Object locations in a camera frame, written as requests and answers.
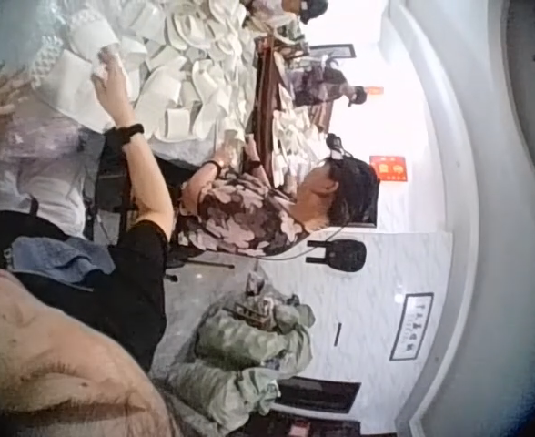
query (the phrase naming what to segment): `black speaker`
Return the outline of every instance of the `black speaker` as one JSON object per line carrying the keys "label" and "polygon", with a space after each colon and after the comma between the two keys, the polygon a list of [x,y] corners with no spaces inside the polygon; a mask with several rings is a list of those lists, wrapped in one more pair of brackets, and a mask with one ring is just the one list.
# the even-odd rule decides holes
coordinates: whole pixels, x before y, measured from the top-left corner
{"label": "black speaker", "polygon": [[354,239],[308,242],[309,248],[323,248],[324,258],[306,257],[307,264],[325,264],[334,270],[355,273],[365,267],[367,246]]}

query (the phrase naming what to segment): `black shirt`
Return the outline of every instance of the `black shirt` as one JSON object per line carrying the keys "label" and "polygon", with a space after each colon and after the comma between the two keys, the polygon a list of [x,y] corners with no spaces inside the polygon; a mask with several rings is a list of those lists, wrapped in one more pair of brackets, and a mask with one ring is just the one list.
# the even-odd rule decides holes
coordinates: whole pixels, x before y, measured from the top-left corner
{"label": "black shirt", "polygon": [[[17,237],[68,236],[42,218],[0,211],[0,269],[4,252]],[[55,280],[19,273],[31,294],[84,322],[124,347],[144,369],[152,366],[156,346],[167,326],[163,278],[167,263],[167,237],[151,221],[138,222],[109,252],[116,269],[109,275],[93,271],[79,284],[93,291]]]}

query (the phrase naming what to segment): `red poster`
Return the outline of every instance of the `red poster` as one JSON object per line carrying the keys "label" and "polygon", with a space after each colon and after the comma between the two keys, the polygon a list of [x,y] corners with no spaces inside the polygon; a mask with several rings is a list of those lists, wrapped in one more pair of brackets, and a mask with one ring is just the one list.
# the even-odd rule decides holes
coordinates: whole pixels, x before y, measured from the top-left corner
{"label": "red poster", "polygon": [[369,163],[380,180],[407,182],[407,163],[404,157],[371,156]]}
{"label": "red poster", "polygon": [[385,94],[385,88],[383,86],[365,86],[365,91],[369,96],[382,96]]}

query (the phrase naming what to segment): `blue cloth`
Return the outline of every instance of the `blue cloth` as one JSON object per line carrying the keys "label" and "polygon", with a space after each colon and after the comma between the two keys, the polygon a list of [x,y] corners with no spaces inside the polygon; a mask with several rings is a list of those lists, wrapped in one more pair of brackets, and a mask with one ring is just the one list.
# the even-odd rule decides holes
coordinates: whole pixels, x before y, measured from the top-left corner
{"label": "blue cloth", "polygon": [[13,272],[36,273],[72,285],[91,271],[110,274],[116,268],[107,247],[77,238],[19,237],[11,246],[10,258]]}

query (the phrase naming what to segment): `black watch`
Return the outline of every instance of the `black watch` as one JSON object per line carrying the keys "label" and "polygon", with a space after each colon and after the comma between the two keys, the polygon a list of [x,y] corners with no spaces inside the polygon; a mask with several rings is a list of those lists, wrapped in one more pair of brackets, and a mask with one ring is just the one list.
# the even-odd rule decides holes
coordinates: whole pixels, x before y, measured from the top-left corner
{"label": "black watch", "polygon": [[130,139],[136,134],[144,134],[144,126],[135,124],[131,127],[114,127],[108,131],[112,141],[118,147],[123,147],[130,142]]}

